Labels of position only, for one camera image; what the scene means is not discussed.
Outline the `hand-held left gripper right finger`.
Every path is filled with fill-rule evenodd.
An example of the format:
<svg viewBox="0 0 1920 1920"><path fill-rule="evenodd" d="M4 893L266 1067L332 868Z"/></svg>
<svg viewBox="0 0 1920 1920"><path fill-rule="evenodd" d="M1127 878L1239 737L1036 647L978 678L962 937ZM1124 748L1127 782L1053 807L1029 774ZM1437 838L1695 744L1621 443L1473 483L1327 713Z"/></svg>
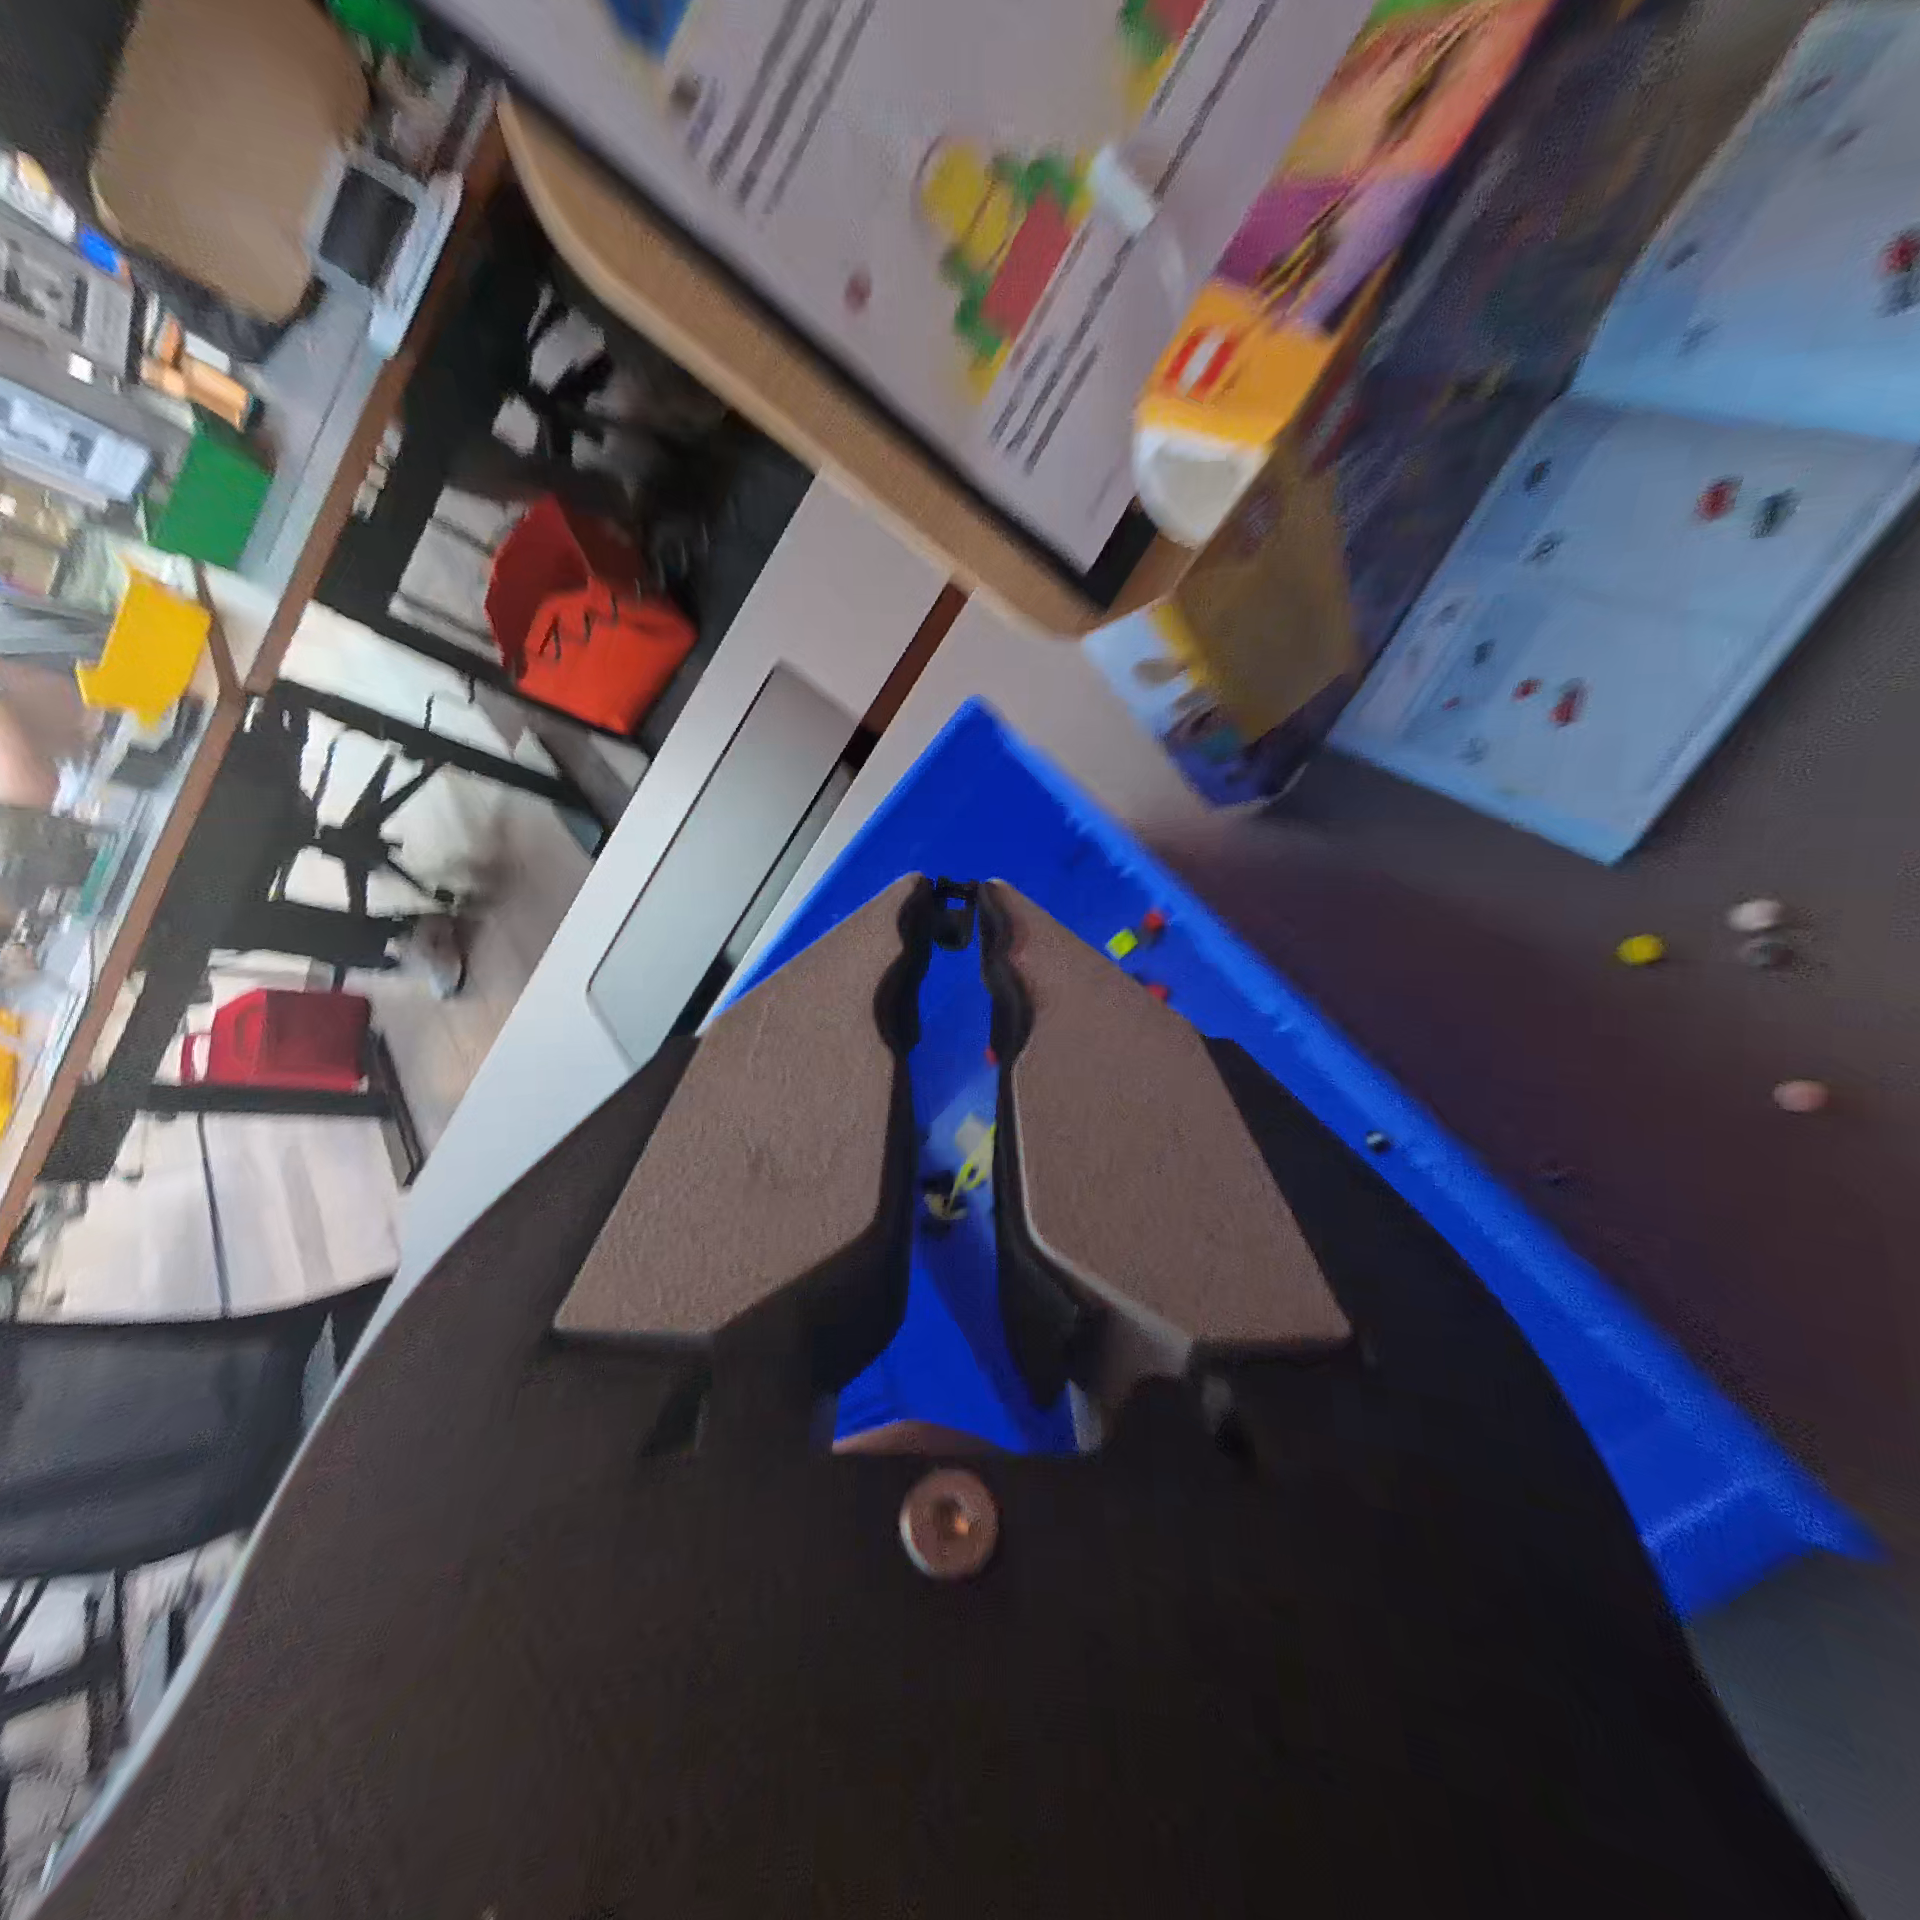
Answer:
<svg viewBox="0 0 1920 1920"><path fill-rule="evenodd" d="M1002 878L978 887L978 967L1021 1385L1118 1412L1139 1379L1347 1361L1352 1320L1210 1038Z"/></svg>

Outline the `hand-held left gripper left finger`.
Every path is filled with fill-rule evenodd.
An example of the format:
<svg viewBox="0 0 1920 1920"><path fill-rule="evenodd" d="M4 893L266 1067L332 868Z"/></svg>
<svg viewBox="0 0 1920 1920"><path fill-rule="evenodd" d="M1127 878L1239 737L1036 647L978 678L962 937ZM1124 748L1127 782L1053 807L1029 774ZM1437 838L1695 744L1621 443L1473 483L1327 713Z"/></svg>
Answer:
<svg viewBox="0 0 1920 1920"><path fill-rule="evenodd" d="M810 1395L899 1333L914 1237L929 878L899 875L688 1047L555 1313L557 1339L722 1355L795 1339Z"/></svg>

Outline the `blue plastic bin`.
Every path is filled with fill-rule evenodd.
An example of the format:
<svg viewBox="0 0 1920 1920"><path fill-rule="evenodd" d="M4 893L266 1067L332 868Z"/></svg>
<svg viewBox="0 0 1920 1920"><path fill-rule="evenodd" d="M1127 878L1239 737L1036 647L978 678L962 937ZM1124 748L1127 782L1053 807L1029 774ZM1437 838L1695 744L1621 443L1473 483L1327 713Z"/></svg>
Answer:
<svg viewBox="0 0 1920 1920"><path fill-rule="evenodd" d="M1883 1557L1883 1542L1642 1307L982 703L962 703L905 764L717 1008L899 875L1011 878L1080 940L1162 911L1144 971L1172 988L1172 1008L1249 1051L1499 1298L1617 1476L1680 1615L1703 1615L1804 1553Z"/></svg>

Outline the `red plastic bin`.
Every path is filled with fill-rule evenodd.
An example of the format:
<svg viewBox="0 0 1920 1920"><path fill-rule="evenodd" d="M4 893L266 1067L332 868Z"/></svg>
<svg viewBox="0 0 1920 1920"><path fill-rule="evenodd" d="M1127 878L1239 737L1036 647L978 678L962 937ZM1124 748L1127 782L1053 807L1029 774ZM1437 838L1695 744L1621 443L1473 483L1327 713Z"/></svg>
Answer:
<svg viewBox="0 0 1920 1920"><path fill-rule="evenodd" d="M245 988L182 1038L180 1080L249 1096L358 1096L372 1080L372 1001Z"/></svg>

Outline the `orange plastic bin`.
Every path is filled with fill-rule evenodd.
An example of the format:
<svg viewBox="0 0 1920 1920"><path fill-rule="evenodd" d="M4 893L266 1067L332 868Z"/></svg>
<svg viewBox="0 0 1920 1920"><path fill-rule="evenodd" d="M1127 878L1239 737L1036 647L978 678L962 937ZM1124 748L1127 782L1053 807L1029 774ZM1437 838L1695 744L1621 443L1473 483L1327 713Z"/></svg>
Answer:
<svg viewBox="0 0 1920 1920"><path fill-rule="evenodd" d="M490 551L487 632L517 698L632 737L694 647L638 546L567 497L532 497Z"/></svg>

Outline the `black office chair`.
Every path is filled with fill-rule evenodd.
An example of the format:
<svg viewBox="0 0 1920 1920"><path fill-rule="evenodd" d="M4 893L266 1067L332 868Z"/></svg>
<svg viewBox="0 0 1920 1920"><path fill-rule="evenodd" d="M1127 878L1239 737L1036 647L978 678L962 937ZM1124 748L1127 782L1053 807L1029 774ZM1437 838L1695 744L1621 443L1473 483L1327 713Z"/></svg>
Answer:
<svg viewBox="0 0 1920 1920"><path fill-rule="evenodd" d="M322 1305L0 1331L0 1577L143 1568L245 1532L301 1445Z"/></svg>

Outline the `yellow plastic bin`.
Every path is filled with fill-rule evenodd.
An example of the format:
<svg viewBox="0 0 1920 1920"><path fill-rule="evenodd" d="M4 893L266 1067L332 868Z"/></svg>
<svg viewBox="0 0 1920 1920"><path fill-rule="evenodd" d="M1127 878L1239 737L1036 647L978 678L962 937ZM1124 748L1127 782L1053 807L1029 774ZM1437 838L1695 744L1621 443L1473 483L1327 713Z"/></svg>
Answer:
<svg viewBox="0 0 1920 1920"><path fill-rule="evenodd" d="M211 623L216 616L200 590L130 564L97 657L72 670L76 703L97 715L130 720L138 732L158 732L200 675Z"/></svg>

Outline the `open instruction booklet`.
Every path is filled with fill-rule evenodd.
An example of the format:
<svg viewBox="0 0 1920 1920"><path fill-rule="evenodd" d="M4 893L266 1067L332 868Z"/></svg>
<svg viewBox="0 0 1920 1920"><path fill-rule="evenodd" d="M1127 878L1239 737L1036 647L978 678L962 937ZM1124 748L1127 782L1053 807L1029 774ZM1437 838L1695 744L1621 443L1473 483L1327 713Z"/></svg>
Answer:
<svg viewBox="0 0 1920 1920"><path fill-rule="evenodd" d="M1920 28L1825 4L1621 271L1327 748L1631 851L1914 501Z"/></svg>

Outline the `yellow and purple toy box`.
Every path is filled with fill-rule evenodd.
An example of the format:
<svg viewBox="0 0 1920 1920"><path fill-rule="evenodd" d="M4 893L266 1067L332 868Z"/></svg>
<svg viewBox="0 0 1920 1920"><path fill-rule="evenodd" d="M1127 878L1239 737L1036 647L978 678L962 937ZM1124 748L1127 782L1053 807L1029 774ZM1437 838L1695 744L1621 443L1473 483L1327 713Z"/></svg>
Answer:
<svg viewBox="0 0 1920 1920"><path fill-rule="evenodd" d="M1221 812L1327 737L1821 4L1381 4L1135 406L1166 562L1080 636Z"/></svg>

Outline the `small green background bin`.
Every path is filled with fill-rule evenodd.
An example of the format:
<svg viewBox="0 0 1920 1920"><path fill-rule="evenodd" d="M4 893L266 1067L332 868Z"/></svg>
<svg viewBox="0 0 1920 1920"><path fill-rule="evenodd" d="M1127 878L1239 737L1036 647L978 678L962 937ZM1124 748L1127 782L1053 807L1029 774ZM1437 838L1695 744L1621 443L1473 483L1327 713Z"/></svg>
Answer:
<svg viewBox="0 0 1920 1920"><path fill-rule="evenodd" d="M170 562L241 570L266 514L274 465L225 421L200 413L162 491L145 497L145 546Z"/></svg>

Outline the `printed instruction sheet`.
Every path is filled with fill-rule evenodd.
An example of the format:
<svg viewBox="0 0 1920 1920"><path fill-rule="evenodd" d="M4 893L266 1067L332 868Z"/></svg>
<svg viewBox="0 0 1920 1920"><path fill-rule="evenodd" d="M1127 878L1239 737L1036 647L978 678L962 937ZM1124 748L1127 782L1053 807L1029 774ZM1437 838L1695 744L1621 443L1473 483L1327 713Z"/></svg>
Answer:
<svg viewBox="0 0 1920 1920"><path fill-rule="evenodd" d="M940 471L1091 580L1135 403L1352 0L452 0Z"/></svg>

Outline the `rounded wooden background divider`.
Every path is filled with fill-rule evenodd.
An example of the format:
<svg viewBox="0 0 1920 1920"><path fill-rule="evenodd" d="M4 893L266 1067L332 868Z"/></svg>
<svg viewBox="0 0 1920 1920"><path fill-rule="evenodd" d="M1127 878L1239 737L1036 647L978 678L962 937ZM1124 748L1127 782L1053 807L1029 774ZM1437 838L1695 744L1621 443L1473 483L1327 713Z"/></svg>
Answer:
<svg viewBox="0 0 1920 1920"><path fill-rule="evenodd" d="M91 139L95 217L228 315L287 327L367 112L367 69L322 4L145 0Z"/></svg>

